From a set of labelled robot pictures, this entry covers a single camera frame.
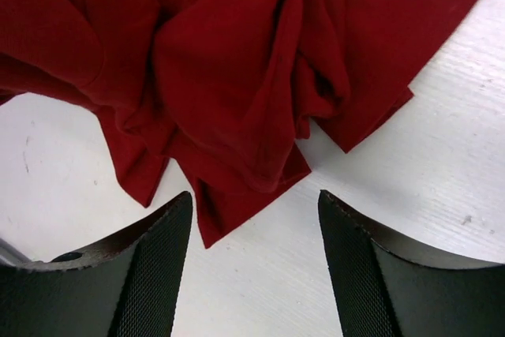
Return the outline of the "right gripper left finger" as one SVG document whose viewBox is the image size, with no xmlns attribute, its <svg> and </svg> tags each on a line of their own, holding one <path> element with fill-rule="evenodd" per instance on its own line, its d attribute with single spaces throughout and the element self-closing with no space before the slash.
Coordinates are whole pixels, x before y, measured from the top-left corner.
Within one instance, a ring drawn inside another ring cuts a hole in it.
<svg viewBox="0 0 505 337">
<path fill-rule="evenodd" d="M 169 336 L 192 226 L 182 192 L 148 215 L 49 262 L 1 242 L 3 336 Z"/>
</svg>

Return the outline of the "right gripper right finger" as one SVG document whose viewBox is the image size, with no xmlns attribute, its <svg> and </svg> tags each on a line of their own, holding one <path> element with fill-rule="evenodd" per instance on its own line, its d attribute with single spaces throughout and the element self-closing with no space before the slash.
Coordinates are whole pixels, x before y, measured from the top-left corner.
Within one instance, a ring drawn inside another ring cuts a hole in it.
<svg viewBox="0 0 505 337">
<path fill-rule="evenodd" d="M 502 336 L 504 266 L 437 249 L 327 190 L 320 229 L 344 336 Z"/>
</svg>

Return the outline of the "red t shirt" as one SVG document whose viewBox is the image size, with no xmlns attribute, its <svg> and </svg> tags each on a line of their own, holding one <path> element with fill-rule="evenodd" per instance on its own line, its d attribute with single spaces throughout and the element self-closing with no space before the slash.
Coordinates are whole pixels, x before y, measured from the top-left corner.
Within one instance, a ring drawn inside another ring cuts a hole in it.
<svg viewBox="0 0 505 337">
<path fill-rule="evenodd" d="M 309 174 L 311 121 L 348 152 L 477 0 L 1 0 L 1 100 L 99 120 L 119 185 L 148 206 L 178 162 L 211 246 Z"/>
</svg>

